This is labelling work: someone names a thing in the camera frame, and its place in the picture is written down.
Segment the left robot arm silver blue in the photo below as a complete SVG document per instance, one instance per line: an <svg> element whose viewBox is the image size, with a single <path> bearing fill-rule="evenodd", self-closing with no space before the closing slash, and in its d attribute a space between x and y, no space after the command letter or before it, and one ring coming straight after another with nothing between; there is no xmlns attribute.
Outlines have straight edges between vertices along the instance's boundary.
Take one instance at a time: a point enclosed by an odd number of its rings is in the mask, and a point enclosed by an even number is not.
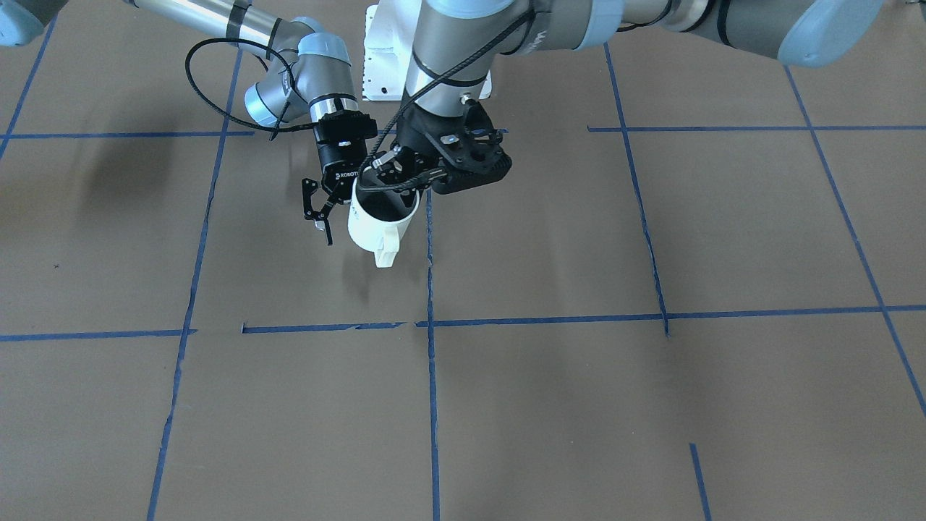
<svg viewBox="0 0 926 521"><path fill-rule="evenodd" d="M880 1L424 1L404 101L459 117L498 55L582 50L661 27L788 66L836 62L876 20Z"/></svg>

